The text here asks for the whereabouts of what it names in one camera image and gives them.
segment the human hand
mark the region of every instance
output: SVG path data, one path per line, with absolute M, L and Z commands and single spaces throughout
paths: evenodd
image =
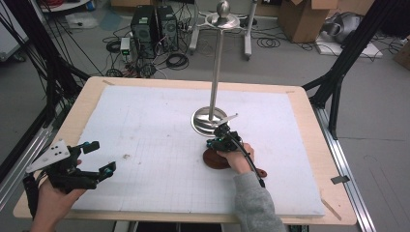
M 48 179 L 45 180 L 39 189 L 39 203 L 30 231 L 55 231 L 58 221 L 66 216 L 75 201 L 85 191 L 86 189 L 73 189 L 66 194 L 62 190 L 54 188 Z
M 244 143 L 244 148 L 249 153 L 250 158 L 254 160 L 253 148 L 250 147 L 248 143 Z M 217 151 L 217 154 L 226 158 L 231 168 L 234 169 L 238 174 L 243 174 L 252 171 L 247 159 L 244 157 L 240 150 L 228 153 Z

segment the metal rail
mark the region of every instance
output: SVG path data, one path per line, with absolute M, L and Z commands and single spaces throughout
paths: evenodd
M 316 114 L 317 121 L 323 131 L 323 135 L 328 143 L 334 158 L 337 170 L 340 176 L 347 176 L 350 181 L 344 183 L 344 187 L 352 203 L 353 210 L 355 211 L 358 223 L 363 232 L 376 232 L 373 221 L 368 213 L 365 201 L 363 200 L 359 188 L 356 184 L 353 173 L 350 170 L 346 157 L 341 150 L 338 140 L 333 139 L 331 132 L 329 131 L 329 116 L 325 109 L 313 107 L 313 111 Z

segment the table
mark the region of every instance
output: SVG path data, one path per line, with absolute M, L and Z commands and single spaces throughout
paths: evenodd
M 77 144 L 79 137 L 92 114 L 100 95 L 107 85 L 125 85 L 162 88 L 210 89 L 211 83 L 181 80 L 125 79 L 110 77 L 92 77 L 83 88 L 56 138 L 64 137 L 68 145 Z M 296 86 L 256 85 L 240 83 L 220 83 L 220 90 L 252 91 L 264 93 L 283 93 L 291 101 L 295 118 L 304 140 L 307 156 L 318 185 L 322 203 L 325 206 L 324 217 L 283 217 L 286 224 L 345 224 L 356 223 L 356 216 L 342 184 L 334 185 L 331 178 L 338 176 L 334 161 L 326 140 L 317 123 L 305 90 Z M 18 218 L 30 218 L 25 194 L 17 202 L 14 214 Z M 211 214 L 172 214 L 143 212 L 103 212 L 74 211 L 67 218 L 115 219 L 137 221 L 180 221 L 180 222 L 238 222 L 233 215 Z

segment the sleeve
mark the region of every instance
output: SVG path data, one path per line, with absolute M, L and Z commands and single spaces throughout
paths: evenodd
M 259 185 L 253 172 L 234 177 L 235 212 L 242 232 L 284 232 L 281 219 L 275 214 L 271 194 Z

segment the electronic equipment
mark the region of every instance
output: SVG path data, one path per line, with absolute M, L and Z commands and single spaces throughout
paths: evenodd
M 131 29 L 138 57 L 154 59 L 157 56 L 155 47 L 159 41 L 155 7 L 152 5 L 136 6 Z
M 123 56 L 124 63 L 132 61 L 131 39 L 128 37 L 121 38 L 120 46 L 121 55 Z
M 158 25 L 160 27 L 160 37 L 162 50 L 177 51 L 178 45 L 178 27 L 177 17 L 171 6 L 158 6 Z

